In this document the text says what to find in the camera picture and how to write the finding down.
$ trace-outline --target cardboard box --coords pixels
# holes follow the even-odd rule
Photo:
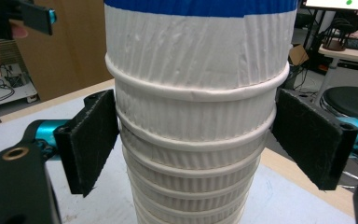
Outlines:
[[[289,61],[291,65],[301,65],[308,59],[308,54],[302,45],[296,45],[289,51]]]

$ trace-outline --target wall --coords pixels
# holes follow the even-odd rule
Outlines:
[[[103,1],[35,0],[52,7],[58,21],[53,36],[28,29],[17,40],[21,55],[42,101],[106,81]]]

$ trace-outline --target black stool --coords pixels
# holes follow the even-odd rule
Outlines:
[[[324,92],[321,107],[337,117],[358,118],[358,87],[335,87]]]

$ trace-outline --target wire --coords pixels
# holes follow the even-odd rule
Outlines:
[[[2,79],[0,79],[0,89],[10,90],[10,93],[0,97],[0,102],[6,100],[7,98],[14,95],[14,93],[15,93],[14,89],[9,87]]]
[[[6,76],[4,78],[10,83],[10,86],[12,88],[17,88],[17,87],[23,86],[22,81],[21,81],[21,76],[15,76],[14,77],[13,73],[11,72],[11,70],[8,69],[5,64],[1,64],[0,69],[1,68],[4,68],[7,71]]]

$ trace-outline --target desk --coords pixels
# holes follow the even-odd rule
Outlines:
[[[340,60],[348,60],[358,62],[357,49],[345,49],[343,51],[332,51],[319,47],[319,53],[324,54],[326,57],[333,58],[329,65],[329,69],[325,75],[324,82],[316,95],[315,104],[319,104],[324,91],[336,86],[355,86],[358,87],[358,71],[348,68],[338,67]]]
[[[16,144],[35,119],[71,119],[83,107],[85,96],[111,88],[113,82],[108,81],[5,117],[0,124],[0,150]],[[47,167],[63,223],[136,223],[119,138],[95,189],[85,199],[70,194],[60,161],[48,161]],[[349,191],[341,188],[327,192],[317,190],[292,161],[266,148],[240,223],[353,224],[353,216]]]

